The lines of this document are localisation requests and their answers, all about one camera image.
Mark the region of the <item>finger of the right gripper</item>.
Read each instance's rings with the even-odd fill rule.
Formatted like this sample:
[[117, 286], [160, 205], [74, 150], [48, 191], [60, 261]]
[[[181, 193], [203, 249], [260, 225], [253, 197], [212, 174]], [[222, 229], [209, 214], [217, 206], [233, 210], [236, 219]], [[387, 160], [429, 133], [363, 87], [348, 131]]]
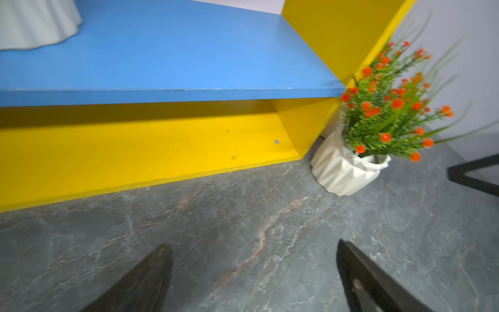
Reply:
[[447, 177], [451, 182], [498, 197], [498, 185], [467, 175], [492, 166], [498, 166], [498, 154], [452, 166], [447, 169]]

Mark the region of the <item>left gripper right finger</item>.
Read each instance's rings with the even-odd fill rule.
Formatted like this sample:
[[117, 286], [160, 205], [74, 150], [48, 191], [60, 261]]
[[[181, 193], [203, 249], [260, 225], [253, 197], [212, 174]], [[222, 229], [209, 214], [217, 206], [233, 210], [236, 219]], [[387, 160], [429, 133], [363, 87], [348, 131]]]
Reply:
[[337, 269], [351, 311], [430, 311], [353, 243], [340, 240]]

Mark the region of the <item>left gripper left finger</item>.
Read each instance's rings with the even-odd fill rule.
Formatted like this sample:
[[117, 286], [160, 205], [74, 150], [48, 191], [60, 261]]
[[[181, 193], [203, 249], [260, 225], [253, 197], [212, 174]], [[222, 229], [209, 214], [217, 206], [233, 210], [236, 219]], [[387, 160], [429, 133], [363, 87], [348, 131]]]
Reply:
[[173, 267], [172, 245], [160, 244], [83, 311], [162, 311]]

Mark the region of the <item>orange flower pot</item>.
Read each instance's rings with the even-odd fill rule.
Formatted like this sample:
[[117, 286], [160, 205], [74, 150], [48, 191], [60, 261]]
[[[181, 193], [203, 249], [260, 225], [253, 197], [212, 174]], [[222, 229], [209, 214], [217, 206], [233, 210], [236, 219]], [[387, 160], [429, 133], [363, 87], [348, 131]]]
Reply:
[[449, 84], [439, 73], [456, 58], [461, 42], [453, 43], [436, 61], [411, 41], [387, 38], [375, 57], [353, 75], [341, 96], [340, 120], [311, 160], [311, 171], [323, 188], [351, 196], [373, 182], [393, 157], [419, 162], [421, 151], [439, 144], [438, 129], [426, 126], [461, 118], [431, 102]]
[[1, 2], [1, 50], [32, 50], [60, 44], [83, 23], [74, 0]]

